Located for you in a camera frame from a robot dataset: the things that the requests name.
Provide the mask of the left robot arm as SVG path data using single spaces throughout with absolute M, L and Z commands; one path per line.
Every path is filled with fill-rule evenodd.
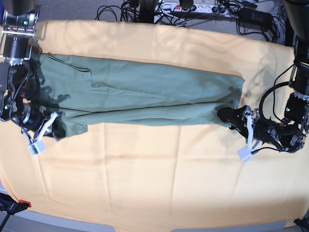
M 217 116 L 229 123 L 247 140 L 249 155 L 259 152 L 251 148 L 253 140 L 269 144 L 271 150 L 294 153 L 304 147 L 309 133 L 309 2 L 285 0 L 283 2 L 290 25 L 296 34 L 294 64 L 288 82 L 274 83 L 262 96 L 259 107 L 252 110 L 245 105 L 238 109 L 222 108 Z M 280 122 L 266 118 L 263 112 L 265 99 L 276 89 L 288 86 L 293 89 Z

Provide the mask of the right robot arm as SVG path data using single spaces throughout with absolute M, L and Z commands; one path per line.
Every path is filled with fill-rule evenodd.
M 0 35 L 0 119 L 11 120 L 23 133 L 62 139 L 65 131 L 36 103 L 41 90 L 39 75 L 31 61 L 32 43 L 40 6 L 33 0 L 2 0 Z

